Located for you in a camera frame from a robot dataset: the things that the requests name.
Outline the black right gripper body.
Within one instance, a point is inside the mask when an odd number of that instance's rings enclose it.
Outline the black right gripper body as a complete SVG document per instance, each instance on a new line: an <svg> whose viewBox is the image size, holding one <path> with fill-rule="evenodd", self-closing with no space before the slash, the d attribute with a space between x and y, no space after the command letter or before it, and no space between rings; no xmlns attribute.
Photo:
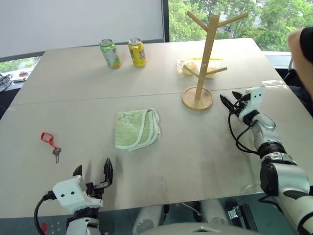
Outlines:
<svg viewBox="0 0 313 235"><path fill-rule="evenodd" d="M247 106L247 102L250 101L251 95L245 94L243 100L237 100L234 104L234 109L230 110L231 115L236 115L237 117L240 115L240 112L244 110Z"/></svg>

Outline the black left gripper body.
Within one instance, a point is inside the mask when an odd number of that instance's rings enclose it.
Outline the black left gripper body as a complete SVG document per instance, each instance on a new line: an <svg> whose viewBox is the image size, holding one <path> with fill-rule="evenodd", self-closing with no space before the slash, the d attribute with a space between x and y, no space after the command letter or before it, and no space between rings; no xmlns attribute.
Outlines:
<svg viewBox="0 0 313 235"><path fill-rule="evenodd" d="M110 186L110 182L103 181L97 185L94 185L92 182L86 183L86 193L91 198L102 199L104 189Z"/></svg>

